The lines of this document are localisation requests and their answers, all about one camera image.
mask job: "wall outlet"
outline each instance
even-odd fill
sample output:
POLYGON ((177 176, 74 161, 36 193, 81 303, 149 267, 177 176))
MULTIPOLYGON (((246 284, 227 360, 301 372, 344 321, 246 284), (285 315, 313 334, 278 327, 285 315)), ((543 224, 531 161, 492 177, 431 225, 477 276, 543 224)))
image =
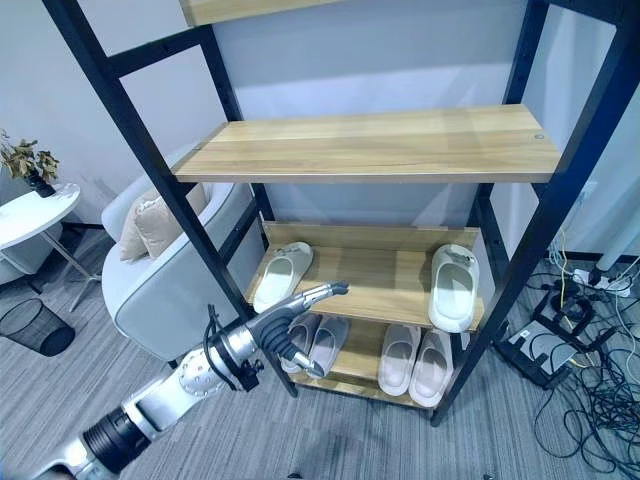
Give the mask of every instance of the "wall outlet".
POLYGON ((591 195, 593 195, 593 192, 595 192, 597 186, 598 182, 596 182, 595 180, 587 181, 587 183, 584 184, 584 187, 582 187, 582 199, 586 200, 591 195))

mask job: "power strip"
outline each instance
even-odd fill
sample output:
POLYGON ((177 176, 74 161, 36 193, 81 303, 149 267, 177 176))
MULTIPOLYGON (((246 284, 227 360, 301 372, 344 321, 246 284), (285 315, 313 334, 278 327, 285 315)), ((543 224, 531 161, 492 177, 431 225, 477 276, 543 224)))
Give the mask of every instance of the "power strip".
MULTIPOLYGON (((573 281, 577 284, 581 285, 589 285, 589 272, 586 270, 580 270, 576 268, 573 271, 573 281)), ((619 297, 628 297, 631 294, 631 288, 627 287, 621 290, 623 284, 626 283, 626 280, 622 280, 617 282, 615 280, 609 280, 608 277, 600 278, 600 281, 597 285, 589 285, 591 288, 595 288, 597 290, 604 290, 607 293, 612 293, 619 297)))

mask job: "light wood shelf board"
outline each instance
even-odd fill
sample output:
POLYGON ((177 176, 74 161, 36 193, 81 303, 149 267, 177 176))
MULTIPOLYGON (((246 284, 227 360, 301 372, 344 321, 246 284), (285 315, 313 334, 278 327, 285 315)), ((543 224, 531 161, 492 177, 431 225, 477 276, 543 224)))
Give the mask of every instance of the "light wood shelf board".
POLYGON ((269 243, 280 245, 306 242, 318 247, 405 250, 431 254, 447 243, 455 243, 471 250, 480 233, 478 228, 452 227, 312 225, 287 222, 263 222, 263 225, 269 243))
POLYGON ((330 375, 377 382, 386 331, 387 325, 384 323, 351 320, 349 336, 338 353, 330 375))
POLYGON ((180 6, 194 27, 339 1, 343 0, 180 0, 180 6))
POLYGON ((295 373, 289 375, 294 383, 299 385, 305 385, 307 387, 321 388, 323 390, 330 390, 333 392, 347 393, 350 395, 357 395, 359 397, 373 398, 375 400, 382 400, 385 402, 396 403, 407 407, 425 408, 422 405, 414 402, 409 394, 405 393, 399 397, 392 397, 387 395, 380 388, 368 384, 368 382, 358 382, 354 379, 353 382, 343 382, 332 380, 330 378, 321 378, 315 380, 310 378, 305 373, 295 373))
POLYGON ((174 173, 221 182, 546 182, 560 154, 523 105, 231 122, 174 173))
MULTIPOLYGON (((270 244, 247 289, 250 302, 268 262, 284 245, 270 244)), ((313 262, 296 291, 340 280, 350 284, 347 295, 323 300, 312 307, 313 311, 383 323, 433 327, 427 316, 431 289, 430 253, 310 245, 314 252, 313 262)), ((477 297, 474 321, 469 330, 476 330, 483 313, 482 300, 477 297)))

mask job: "slipper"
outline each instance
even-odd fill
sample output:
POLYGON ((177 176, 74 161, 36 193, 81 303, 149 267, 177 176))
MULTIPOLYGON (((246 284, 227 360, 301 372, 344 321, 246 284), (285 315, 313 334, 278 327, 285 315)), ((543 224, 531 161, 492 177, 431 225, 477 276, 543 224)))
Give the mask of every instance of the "slipper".
POLYGON ((293 293, 313 260, 313 250, 304 242, 294 242, 275 251, 267 264, 253 299, 256 312, 264 312, 293 293))
POLYGON ((450 333, 465 331, 473 321, 478 277, 478 260, 460 245, 443 245, 433 255, 429 319, 450 333))
POLYGON ((428 331, 413 367, 409 395, 423 407, 435 407, 453 374, 451 339, 442 330, 428 331))
MULTIPOLYGON (((325 377, 333 367, 340 349, 347 341, 349 320, 333 315, 325 316, 320 322, 309 352, 309 358, 317 362, 324 371, 325 377)), ((322 378, 307 372, 312 378, 322 378)))
POLYGON ((397 397, 409 388, 420 333, 420 327, 415 326, 389 325, 387 328, 378 367, 378 385, 385 393, 397 397))
MULTIPOLYGON (((289 326, 291 343, 302 350, 305 355, 309 355, 309 350, 311 350, 311 344, 321 319, 322 315, 306 313, 297 317, 289 326)), ((282 358, 280 363, 282 364, 282 369, 287 373, 298 373, 302 370, 297 364, 286 358, 282 358)))

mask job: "black mesh trash can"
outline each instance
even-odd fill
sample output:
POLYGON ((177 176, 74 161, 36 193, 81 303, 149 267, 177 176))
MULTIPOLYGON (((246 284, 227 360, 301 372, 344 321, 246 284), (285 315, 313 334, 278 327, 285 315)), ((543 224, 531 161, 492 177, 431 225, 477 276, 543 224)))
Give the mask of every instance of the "black mesh trash can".
POLYGON ((0 318, 0 336, 47 357, 64 351, 76 336, 73 328, 40 299, 19 303, 0 318))

